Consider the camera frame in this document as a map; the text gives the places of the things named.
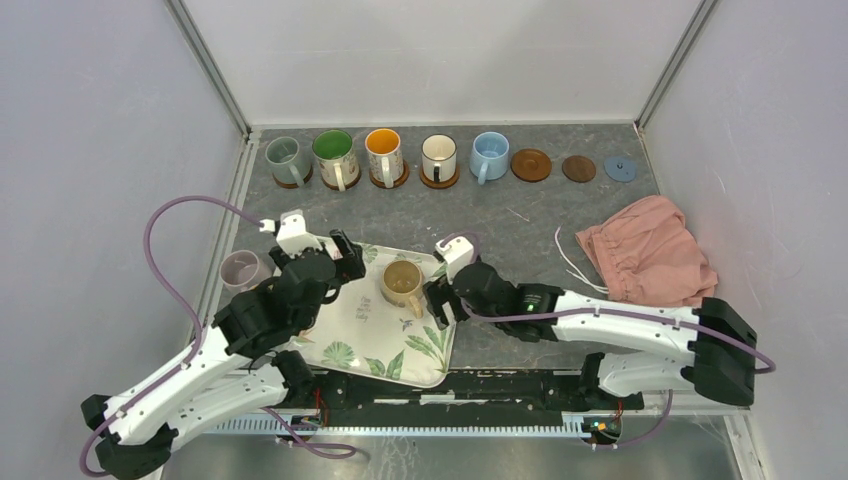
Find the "beige ceramic mug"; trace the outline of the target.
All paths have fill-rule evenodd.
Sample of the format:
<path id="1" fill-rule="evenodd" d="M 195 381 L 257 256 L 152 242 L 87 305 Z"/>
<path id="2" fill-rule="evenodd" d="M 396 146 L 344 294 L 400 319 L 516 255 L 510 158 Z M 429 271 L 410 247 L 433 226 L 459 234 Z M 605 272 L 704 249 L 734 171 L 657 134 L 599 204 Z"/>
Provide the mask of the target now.
<path id="1" fill-rule="evenodd" d="M 424 277 L 420 267 L 408 260 L 395 260 L 383 270 L 380 291 L 391 305 L 409 310 L 416 319 L 424 313 Z"/>

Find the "pink ribbed mug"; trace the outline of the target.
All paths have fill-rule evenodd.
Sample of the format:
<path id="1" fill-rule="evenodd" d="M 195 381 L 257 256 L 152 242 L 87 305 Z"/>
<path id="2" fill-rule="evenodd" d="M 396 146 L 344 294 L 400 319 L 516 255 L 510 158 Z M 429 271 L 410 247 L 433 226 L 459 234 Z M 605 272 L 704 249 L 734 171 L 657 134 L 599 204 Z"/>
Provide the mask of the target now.
<path id="1" fill-rule="evenodd" d="M 218 274 L 224 288 L 238 294 L 258 286 L 272 276 L 272 270 L 249 250 L 239 250 L 229 254 L 221 263 Z"/>

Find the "leaf patterned serving tray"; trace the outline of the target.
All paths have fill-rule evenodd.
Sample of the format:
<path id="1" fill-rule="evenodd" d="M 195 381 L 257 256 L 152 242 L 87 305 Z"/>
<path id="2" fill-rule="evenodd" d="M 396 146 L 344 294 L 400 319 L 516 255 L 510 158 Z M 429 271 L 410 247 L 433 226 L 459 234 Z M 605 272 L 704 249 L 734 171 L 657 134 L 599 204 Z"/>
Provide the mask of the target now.
<path id="1" fill-rule="evenodd" d="M 387 265 L 405 260 L 425 280 L 445 272 L 433 255 L 364 243 L 366 276 L 342 287 L 336 301 L 321 307 L 310 329 L 282 348 L 297 351 L 314 367 L 402 385 L 432 388 L 447 376 L 455 329 L 440 329 L 429 313 L 417 319 L 387 302 L 380 278 Z"/>

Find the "white mug green inside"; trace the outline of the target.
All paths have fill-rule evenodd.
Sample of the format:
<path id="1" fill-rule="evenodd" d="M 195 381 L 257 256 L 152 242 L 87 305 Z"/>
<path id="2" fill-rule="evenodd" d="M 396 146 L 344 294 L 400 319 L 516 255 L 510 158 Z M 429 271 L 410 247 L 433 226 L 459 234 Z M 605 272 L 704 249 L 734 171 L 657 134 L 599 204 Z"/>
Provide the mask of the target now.
<path id="1" fill-rule="evenodd" d="M 361 173 L 353 138 L 343 130 L 332 129 L 320 133 L 313 141 L 312 151 L 321 177 L 331 184 L 341 188 Z"/>

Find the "grey green ribbed mug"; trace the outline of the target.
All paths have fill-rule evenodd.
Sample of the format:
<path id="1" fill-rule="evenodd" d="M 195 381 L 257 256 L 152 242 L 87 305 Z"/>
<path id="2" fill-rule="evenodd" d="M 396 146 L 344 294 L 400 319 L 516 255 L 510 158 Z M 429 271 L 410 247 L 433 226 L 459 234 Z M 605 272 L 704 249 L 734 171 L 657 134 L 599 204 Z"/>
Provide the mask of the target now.
<path id="1" fill-rule="evenodd" d="M 272 140 L 266 148 L 265 159 L 274 182 L 281 188 L 304 187 L 313 175 L 312 161 L 292 137 Z"/>

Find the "white mug orange inside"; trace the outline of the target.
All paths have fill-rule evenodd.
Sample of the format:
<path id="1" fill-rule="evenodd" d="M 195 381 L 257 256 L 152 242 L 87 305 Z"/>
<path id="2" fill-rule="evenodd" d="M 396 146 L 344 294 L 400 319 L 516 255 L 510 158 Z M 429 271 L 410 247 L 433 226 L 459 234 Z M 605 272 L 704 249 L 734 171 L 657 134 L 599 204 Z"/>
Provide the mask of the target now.
<path id="1" fill-rule="evenodd" d="M 380 128 L 371 131 L 365 139 L 369 171 L 382 181 L 387 189 L 403 172 L 405 161 L 401 151 L 400 135 L 392 129 Z"/>

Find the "light blue mug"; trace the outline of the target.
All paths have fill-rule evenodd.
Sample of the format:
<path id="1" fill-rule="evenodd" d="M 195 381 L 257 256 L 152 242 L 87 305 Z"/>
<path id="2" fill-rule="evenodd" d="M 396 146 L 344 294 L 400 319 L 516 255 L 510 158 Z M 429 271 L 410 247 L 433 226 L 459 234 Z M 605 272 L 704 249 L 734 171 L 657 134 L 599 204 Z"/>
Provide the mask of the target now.
<path id="1" fill-rule="evenodd" d="M 508 139 L 498 132 L 483 132 L 474 139 L 469 168 L 480 186 L 505 175 L 509 166 L 509 150 Z"/>

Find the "cream enamel mug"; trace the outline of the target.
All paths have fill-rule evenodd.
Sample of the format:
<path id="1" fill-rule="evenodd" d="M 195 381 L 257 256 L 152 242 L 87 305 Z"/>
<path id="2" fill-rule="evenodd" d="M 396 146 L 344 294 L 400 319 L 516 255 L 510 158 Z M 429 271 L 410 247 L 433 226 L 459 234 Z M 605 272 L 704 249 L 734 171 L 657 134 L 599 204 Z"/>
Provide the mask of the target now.
<path id="1" fill-rule="evenodd" d="M 457 171 L 457 145 L 452 137 L 444 134 L 428 136 L 421 147 L 421 174 L 429 183 L 437 186 L 452 182 Z"/>

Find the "dark walnut coaster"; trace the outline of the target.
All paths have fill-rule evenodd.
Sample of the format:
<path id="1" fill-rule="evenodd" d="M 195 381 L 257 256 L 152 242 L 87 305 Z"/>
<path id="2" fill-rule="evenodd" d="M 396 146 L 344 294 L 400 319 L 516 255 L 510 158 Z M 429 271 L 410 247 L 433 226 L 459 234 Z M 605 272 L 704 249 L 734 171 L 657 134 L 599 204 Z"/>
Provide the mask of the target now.
<path id="1" fill-rule="evenodd" d="M 597 174 L 595 163 L 583 155 L 566 157 L 562 164 L 562 171 L 569 180 L 577 183 L 590 182 Z"/>

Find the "pink drawstring cloth bag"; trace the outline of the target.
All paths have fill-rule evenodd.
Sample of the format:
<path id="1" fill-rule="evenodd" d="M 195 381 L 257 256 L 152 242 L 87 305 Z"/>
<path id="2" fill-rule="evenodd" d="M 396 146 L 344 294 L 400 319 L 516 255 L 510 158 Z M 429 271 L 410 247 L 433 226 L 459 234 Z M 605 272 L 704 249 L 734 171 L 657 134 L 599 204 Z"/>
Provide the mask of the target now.
<path id="1" fill-rule="evenodd" d="M 575 238 L 611 301 L 697 307 L 718 285 L 685 215 L 662 195 L 644 197 Z"/>

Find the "blue round coaster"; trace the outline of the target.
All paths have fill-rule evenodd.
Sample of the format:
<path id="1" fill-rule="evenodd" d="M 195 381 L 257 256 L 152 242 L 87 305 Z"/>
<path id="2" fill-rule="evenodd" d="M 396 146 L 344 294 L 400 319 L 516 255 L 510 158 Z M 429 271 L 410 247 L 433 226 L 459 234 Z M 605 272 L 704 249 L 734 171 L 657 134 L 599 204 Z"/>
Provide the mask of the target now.
<path id="1" fill-rule="evenodd" d="M 629 183 L 637 176 L 636 163 L 627 157 L 609 157 L 604 161 L 603 167 L 608 177 L 616 182 Z"/>

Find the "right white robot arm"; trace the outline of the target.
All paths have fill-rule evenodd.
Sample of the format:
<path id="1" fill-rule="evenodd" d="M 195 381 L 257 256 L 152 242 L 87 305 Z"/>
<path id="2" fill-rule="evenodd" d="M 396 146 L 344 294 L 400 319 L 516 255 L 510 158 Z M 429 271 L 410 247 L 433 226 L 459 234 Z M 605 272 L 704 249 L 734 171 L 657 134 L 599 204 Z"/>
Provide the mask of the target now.
<path id="1" fill-rule="evenodd" d="M 425 282 L 428 310 L 440 328 L 451 321 L 492 323 L 524 342 L 593 342 L 622 353 L 588 356 L 577 382 L 580 400 L 602 408 L 644 391 L 693 391 L 749 407 L 760 374 L 755 330 L 726 301 L 696 307 L 647 307 L 601 300 L 540 284 L 514 285 L 483 262 L 454 277 Z"/>

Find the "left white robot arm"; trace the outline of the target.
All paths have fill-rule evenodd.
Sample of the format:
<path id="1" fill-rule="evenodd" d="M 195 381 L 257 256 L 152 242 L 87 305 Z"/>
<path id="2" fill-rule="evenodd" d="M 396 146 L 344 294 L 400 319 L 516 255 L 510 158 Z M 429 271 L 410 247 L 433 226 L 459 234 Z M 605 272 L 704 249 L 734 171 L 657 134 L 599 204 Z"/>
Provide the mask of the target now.
<path id="1" fill-rule="evenodd" d="M 362 247 L 341 230 L 330 239 L 280 230 L 269 253 L 279 274 L 235 294 L 184 352 L 145 380 L 84 400 L 92 435 L 83 473 L 141 479 L 218 423 L 280 403 L 306 405 L 315 376 L 299 352 L 283 347 L 314 326 L 343 285 L 366 275 Z"/>

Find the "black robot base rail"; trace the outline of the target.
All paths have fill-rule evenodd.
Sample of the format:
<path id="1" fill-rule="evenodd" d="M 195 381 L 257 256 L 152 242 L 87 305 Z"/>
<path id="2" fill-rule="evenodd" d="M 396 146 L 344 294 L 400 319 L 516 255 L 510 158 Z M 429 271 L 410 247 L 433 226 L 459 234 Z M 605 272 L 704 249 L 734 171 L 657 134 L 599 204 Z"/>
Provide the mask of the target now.
<path id="1" fill-rule="evenodd" d="M 321 371 L 277 407 L 327 414 L 328 427 L 535 427 L 555 426 L 561 414 L 637 411 L 644 400 L 567 371 L 451 370 L 432 388 Z"/>

